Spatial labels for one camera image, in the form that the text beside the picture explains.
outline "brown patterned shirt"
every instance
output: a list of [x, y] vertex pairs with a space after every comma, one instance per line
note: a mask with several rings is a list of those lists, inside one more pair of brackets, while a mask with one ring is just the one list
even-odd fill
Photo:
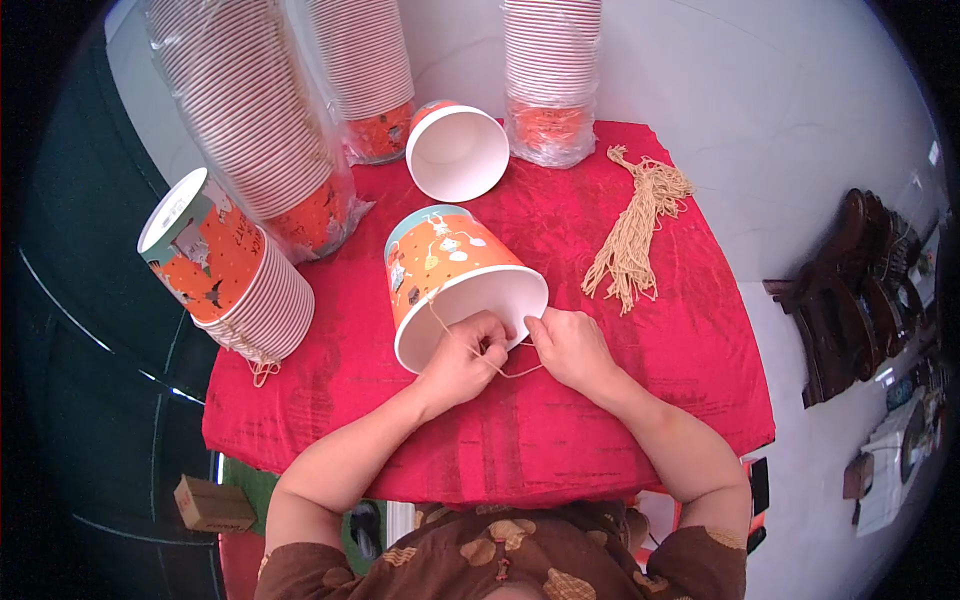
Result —
[[291, 543], [264, 558], [255, 600], [480, 600], [523, 584], [550, 600], [742, 600], [747, 553], [723, 531], [686, 527], [666, 538], [644, 574], [630, 552], [622, 504], [579, 502], [526, 511], [478, 507], [418, 512], [418, 528], [354, 576], [343, 552]]

